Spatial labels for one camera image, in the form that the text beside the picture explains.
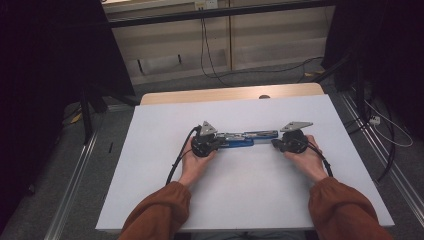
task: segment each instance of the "metal device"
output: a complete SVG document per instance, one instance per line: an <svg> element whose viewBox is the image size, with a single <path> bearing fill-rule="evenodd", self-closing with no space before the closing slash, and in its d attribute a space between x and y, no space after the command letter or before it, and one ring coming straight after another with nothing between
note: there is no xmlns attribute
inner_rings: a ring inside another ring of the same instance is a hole
<svg viewBox="0 0 424 240"><path fill-rule="evenodd" d="M250 147L255 143L271 143L270 140L278 138L277 130L255 131L244 133L218 133L207 121L196 128L191 147L198 157L206 157L218 148Z"/></svg>
<svg viewBox="0 0 424 240"><path fill-rule="evenodd" d="M308 148L308 138L303 134L301 128L311 126L311 122L291 122L280 129L284 132L280 139L272 139L272 145L279 149L280 152L302 153Z"/></svg>

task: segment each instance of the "hand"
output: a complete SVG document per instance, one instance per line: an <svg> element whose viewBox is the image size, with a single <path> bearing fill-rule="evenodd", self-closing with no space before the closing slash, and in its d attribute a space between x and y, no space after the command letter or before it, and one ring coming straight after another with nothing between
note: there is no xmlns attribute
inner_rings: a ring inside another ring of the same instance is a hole
<svg viewBox="0 0 424 240"><path fill-rule="evenodd" d="M306 135L308 141L312 143L320 152L322 152L315 139L311 135ZM322 160L316 152L309 147L303 153L284 152L284 157L290 159L296 167L308 176L312 181L319 182L328 177L322 166Z"/></svg>
<svg viewBox="0 0 424 240"><path fill-rule="evenodd" d="M206 169L208 163L215 157L216 150L211 152L209 156L201 158L191 151L191 141L193 137L187 142L183 150L183 172L181 174L179 183L186 187L193 185L202 176L203 171Z"/></svg>

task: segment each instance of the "brown sleeve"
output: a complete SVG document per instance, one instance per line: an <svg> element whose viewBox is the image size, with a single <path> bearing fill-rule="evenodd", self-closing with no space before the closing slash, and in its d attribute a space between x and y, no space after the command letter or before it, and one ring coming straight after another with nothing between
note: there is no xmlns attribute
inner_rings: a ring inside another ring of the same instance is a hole
<svg viewBox="0 0 424 240"><path fill-rule="evenodd" d="M171 239L188 219L190 198L186 187L169 183L134 208L119 239Z"/></svg>
<svg viewBox="0 0 424 240"><path fill-rule="evenodd" d="M325 178L310 190L309 212L321 240L392 239L371 202L356 189Z"/></svg>

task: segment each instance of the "metal rail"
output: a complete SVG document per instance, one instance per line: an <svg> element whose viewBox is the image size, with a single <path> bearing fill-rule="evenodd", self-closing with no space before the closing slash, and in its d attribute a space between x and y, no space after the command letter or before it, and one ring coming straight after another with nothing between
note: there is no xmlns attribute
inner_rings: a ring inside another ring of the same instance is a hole
<svg viewBox="0 0 424 240"><path fill-rule="evenodd" d="M291 2L285 2L285 3L209 9L209 10L203 10L203 11L191 11L191 12L173 13L173 14L148 16L148 17L121 18L121 19L110 20L109 23L107 24L111 28L121 28L121 27L130 27L130 26L156 24L156 23L186 21L186 20L194 20L194 19L202 19L202 18L205 19L205 18L227 17L227 16L254 14L254 13L326 7L326 6L333 6L337 2L338 2L337 0L291 1Z"/></svg>

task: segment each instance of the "white board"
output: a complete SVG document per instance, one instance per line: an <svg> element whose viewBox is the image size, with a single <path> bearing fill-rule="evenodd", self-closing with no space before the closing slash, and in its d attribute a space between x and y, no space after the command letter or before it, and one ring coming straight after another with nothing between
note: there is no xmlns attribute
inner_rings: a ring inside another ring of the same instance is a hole
<svg viewBox="0 0 424 240"><path fill-rule="evenodd" d="M381 225L394 225L331 100L322 95L136 107L96 229L120 231L133 208L165 185L188 132L204 120L219 132L313 122L303 132L315 136L334 177L369 198ZM180 174L181 164L173 180ZM312 228L311 186L271 144L221 149L191 189L190 217L182 230Z"/></svg>

